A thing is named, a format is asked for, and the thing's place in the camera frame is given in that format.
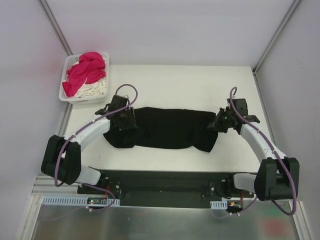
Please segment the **black graphic t shirt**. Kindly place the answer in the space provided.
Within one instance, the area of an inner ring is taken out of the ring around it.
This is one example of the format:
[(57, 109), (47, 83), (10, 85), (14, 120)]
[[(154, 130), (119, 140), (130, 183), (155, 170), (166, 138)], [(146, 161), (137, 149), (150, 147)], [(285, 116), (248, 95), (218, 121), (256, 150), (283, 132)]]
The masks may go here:
[(218, 138), (218, 132), (209, 128), (216, 117), (214, 112), (142, 107), (134, 110), (134, 117), (135, 128), (112, 126), (103, 137), (119, 149), (134, 146), (170, 150), (195, 147), (206, 153), (211, 152)]

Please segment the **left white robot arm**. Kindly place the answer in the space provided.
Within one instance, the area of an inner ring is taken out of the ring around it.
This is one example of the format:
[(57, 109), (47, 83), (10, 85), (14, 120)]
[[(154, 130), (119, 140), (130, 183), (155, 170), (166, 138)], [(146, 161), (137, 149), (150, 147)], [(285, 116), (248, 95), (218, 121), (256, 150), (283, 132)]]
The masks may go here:
[(95, 112), (94, 117), (75, 132), (49, 138), (41, 172), (54, 178), (54, 184), (87, 184), (90, 191), (99, 195), (105, 191), (102, 173), (82, 164), (82, 152), (103, 134), (114, 130), (135, 128), (135, 114), (127, 97), (114, 95), (111, 103)]

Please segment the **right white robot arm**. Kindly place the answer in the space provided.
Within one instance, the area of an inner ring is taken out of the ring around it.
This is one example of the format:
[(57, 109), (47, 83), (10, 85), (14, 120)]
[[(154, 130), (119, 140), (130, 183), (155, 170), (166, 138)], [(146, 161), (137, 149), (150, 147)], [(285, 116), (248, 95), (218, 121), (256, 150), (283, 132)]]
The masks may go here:
[(225, 192), (237, 197), (243, 190), (256, 194), (261, 201), (290, 200), (298, 196), (300, 164), (287, 157), (268, 139), (260, 120), (248, 114), (244, 98), (227, 100), (208, 128), (219, 133), (234, 129), (251, 147), (259, 160), (257, 173), (236, 173), (225, 184)]

